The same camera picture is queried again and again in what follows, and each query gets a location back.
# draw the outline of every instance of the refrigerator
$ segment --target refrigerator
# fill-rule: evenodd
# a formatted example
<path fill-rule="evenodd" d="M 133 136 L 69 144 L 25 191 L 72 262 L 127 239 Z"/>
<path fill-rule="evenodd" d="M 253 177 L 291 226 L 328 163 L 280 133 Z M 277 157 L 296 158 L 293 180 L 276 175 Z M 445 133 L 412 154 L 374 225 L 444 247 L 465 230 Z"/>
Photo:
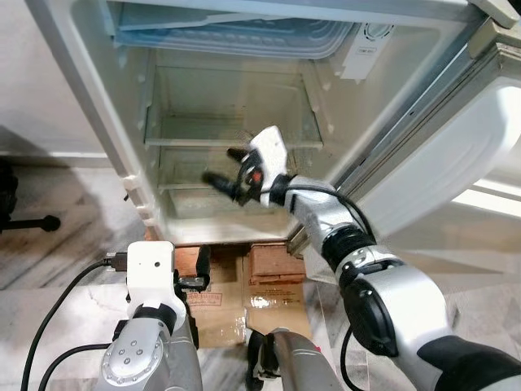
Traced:
<path fill-rule="evenodd" d="M 521 134 L 506 0 L 26 2 L 140 217 L 176 245 L 286 240 L 312 256 L 285 210 L 201 181 L 235 176 L 226 149 L 269 125 L 289 173 L 333 184 L 380 238 L 482 179 Z"/>

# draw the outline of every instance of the tiled floor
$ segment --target tiled floor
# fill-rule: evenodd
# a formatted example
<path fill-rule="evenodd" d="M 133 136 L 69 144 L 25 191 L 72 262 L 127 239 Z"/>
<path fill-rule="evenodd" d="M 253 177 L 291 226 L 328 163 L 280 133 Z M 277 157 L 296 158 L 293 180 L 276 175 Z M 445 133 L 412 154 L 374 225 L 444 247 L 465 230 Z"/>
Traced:
<path fill-rule="evenodd" d="M 123 201 L 125 191 L 111 169 L 15 171 L 20 187 L 13 218 L 54 214 L 62 219 L 62 226 L 54 233 L 27 230 L 0 235 L 0 362 L 10 363 L 0 369 L 0 390 L 19 388 L 28 345 L 62 287 L 106 251 L 125 250 L 144 234 L 133 205 Z M 521 358 L 519 278 L 433 278 L 446 295 L 458 335 Z M 81 283 L 84 287 L 74 291 L 42 339 L 31 389 L 37 388 L 44 369 L 57 354 L 82 343 L 104 342 L 112 335 L 112 324 L 125 316 L 124 281 L 123 275 L 99 270 Z M 340 346 L 348 327 L 339 289 L 309 281 L 304 285 L 304 295 L 313 341 L 339 373 Z M 93 322 L 92 313 L 96 311 L 100 315 Z M 243 390 L 245 354 L 245 346 L 201 349 L 204 389 Z M 98 362 L 99 352 L 68 359 L 56 371 L 49 389 L 92 389 Z M 388 359 L 368 354 L 355 340 L 349 344 L 347 364 L 353 382 L 363 389 L 414 389 Z M 267 389 L 281 389 L 280 382 Z"/>

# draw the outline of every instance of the wire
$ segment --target wire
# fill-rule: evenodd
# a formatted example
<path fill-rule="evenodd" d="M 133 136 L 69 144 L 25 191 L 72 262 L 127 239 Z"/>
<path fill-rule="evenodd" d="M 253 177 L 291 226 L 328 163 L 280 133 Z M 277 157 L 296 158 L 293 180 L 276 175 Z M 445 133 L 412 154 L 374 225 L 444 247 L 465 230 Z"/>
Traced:
<path fill-rule="evenodd" d="M 72 348 L 65 353 L 61 354 L 56 360 L 52 362 L 51 365 L 46 370 L 46 373 L 42 377 L 42 381 L 40 381 L 40 386 L 38 387 L 38 391 L 45 391 L 47 383 L 49 382 L 50 376 L 52 372 L 56 369 L 56 367 L 67 357 L 72 356 L 73 354 L 86 352 L 88 350 L 101 350 L 108 349 L 111 344 L 96 344 L 96 345 L 83 345 L 77 346 L 76 348 Z"/>
<path fill-rule="evenodd" d="M 56 313 L 58 308 L 61 306 L 63 301 L 67 298 L 67 295 L 72 291 L 72 289 L 83 279 L 86 275 L 88 275 L 92 270 L 98 269 L 99 267 L 109 266 L 111 263 L 109 260 L 103 260 L 96 262 L 90 266 L 87 266 L 76 278 L 65 288 L 62 295 L 55 302 L 55 304 L 50 309 L 49 313 L 43 319 L 42 324 L 36 331 L 36 335 L 34 336 L 33 342 L 31 343 L 31 347 L 29 348 L 29 353 L 27 354 L 27 360 L 25 361 L 24 367 L 24 375 L 22 376 L 22 385 L 20 387 L 21 391 L 27 391 L 29 384 L 29 375 L 31 373 L 31 366 L 33 365 L 34 354 L 36 353 L 36 348 L 38 346 L 38 342 L 42 338 L 42 334 L 49 324 L 51 318 Z"/>
<path fill-rule="evenodd" d="M 347 384 L 348 387 L 352 389 L 352 391 L 363 391 L 362 389 L 359 389 L 356 385 L 352 383 L 351 379 L 349 379 L 348 371 L 345 367 L 345 356 L 348 352 L 348 343 L 349 338 L 351 338 L 351 335 L 352 328 L 351 326 L 349 326 L 348 332 L 345 333 L 344 342 L 342 342 L 342 349 L 340 350 L 340 372 L 342 372 L 342 379 L 344 379 L 345 384 Z"/>
<path fill-rule="evenodd" d="M 261 194 L 270 193 L 271 190 L 272 189 L 270 188 L 268 190 L 263 190 L 260 193 Z M 328 194 L 329 196 L 336 197 L 338 201 L 340 201 L 342 204 L 344 204 L 344 206 L 346 206 L 346 208 L 348 208 L 348 209 L 351 208 L 351 209 L 353 209 L 356 212 L 356 214 L 360 218 L 361 222 L 358 221 L 357 216 L 355 216 L 350 211 L 351 214 L 353 214 L 353 218 L 357 221 L 358 225 L 364 231 L 366 231 L 366 234 L 376 243 L 376 238 L 374 237 L 374 232 L 373 232 L 373 230 L 371 228 L 371 225 L 369 224 L 369 220 L 367 220 L 367 217 L 365 216 L 365 214 L 360 210 L 360 208 L 358 208 L 356 206 L 356 204 L 354 202 L 352 202 L 345 195 L 341 195 L 340 193 L 338 193 L 337 190 L 323 189 L 321 187 L 309 186 L 309 185 L 292 185 L 292 186 L 288 186 L 288 187 L 286 187 L 285 192 L 288 192 L 289 190 L 316 191 L 318 193 L 324 193 L 324 194 Z"/>

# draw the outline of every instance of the marble floor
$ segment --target marble floor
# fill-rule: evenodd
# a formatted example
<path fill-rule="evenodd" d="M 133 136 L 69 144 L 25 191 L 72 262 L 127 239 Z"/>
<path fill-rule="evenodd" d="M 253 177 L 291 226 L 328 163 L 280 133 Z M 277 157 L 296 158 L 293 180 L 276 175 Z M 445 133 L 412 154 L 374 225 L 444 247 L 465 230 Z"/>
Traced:
<path fill-rule="evenodd" d="M 142 239 L 144 226 L 112 169 L 16 167 L 20 180 L 14 219 L 54 214 L 62 226 L 0 234 L 0 391 L 20 388 L 28 346 L 45 313 L 63 287 L 107 251 L 126 250 Z M 521 284 L 519 278 L 437 275 L 458 335 L 487 343 L 521 358 Z M 30 389 L 37 389 L 49 363 L 76 345 L 110 340 L 125 316 L 125 276 L 98 270 L 81 282 L 42 338 Z M 339 351 L 347 317 L 336 286 L 304 284 L 313 342 L 339 373 Z M 92 314 L 98 314 L 93 322 Z M 244 390 L 246 347 L 200 349 L 204 389 Z M 69 358 L 56 370 L 48 389 L 92 389 L 100 352 Z M 348 372 L 363 389 L 409 390 L 410 382 L 386 358 L 368 354 L 355 340 L 349 345 Z M 266 389 L 282 389 L 280 382 Z"/>

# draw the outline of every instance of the white wall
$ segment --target white wall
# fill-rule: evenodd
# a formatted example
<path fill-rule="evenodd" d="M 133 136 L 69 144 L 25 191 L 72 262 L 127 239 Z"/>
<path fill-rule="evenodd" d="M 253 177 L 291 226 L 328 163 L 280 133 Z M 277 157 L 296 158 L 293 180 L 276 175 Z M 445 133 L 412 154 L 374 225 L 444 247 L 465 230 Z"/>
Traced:
<path fill-rule="evenodd" d="M 0 154 L 103 153 L 23 0 L 0 2 Z"/>

